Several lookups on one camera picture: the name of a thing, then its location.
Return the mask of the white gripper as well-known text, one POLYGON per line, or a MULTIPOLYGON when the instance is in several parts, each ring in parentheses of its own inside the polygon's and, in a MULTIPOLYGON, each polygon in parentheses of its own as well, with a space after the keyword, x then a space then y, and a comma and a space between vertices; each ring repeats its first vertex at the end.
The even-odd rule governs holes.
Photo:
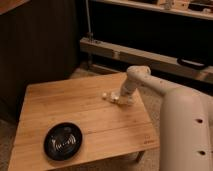
POLYGON ((119 105, 133 105, 134 104, 134 99, 129 94, 119 93, 117 103, 119 105))

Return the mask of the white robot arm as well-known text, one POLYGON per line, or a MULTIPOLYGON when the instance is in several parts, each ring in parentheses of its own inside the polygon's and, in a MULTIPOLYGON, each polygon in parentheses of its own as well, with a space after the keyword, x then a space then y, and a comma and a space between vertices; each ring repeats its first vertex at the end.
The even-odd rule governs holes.
POLYGON ((213 171, 210 125, 213 97, 130 66, 119 95, 131 97, 144 85, 163 96, 160 109, 159 171, 213 171))

